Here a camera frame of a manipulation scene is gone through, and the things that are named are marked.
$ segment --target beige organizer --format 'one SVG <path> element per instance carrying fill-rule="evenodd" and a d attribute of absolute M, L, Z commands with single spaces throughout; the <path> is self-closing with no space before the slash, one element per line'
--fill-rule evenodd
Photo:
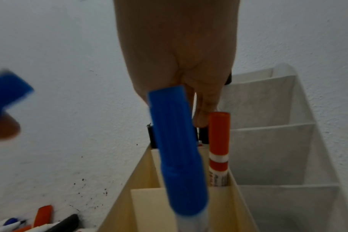
<path fill-rule="evenodd" d="M 348 203 L 291 66 L 233 75 L 218 110 L 231 113 L 231 181 L 209 188 L 214 232 L 348 232 Z M 176 231 L 159 166 L 147 149 L 98 232 Z"/>

